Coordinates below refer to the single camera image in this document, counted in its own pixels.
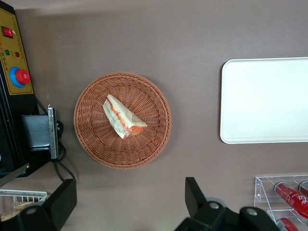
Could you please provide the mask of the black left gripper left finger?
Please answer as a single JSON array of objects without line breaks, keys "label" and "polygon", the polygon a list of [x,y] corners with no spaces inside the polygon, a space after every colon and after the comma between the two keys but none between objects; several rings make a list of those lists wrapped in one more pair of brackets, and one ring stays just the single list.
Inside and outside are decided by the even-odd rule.
[{"label": "black left gripper left finger", "polygon": [[76,180],[65,180],[45,202],[26,206],[15,217],[0,222],[2,231],[59,231],[77,205]]}]

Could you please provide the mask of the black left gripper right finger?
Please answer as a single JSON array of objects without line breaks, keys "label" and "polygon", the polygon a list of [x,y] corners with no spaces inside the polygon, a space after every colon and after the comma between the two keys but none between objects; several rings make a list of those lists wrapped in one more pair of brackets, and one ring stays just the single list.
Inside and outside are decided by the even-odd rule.
[{"label": "black left gripper right finger", "polygon": [[194,177],[185,178],[185,204],[189,216],[177,231],[278,231],[275,222],[257,207],[242,207],[239,213],[222,203],[206,199]]}]

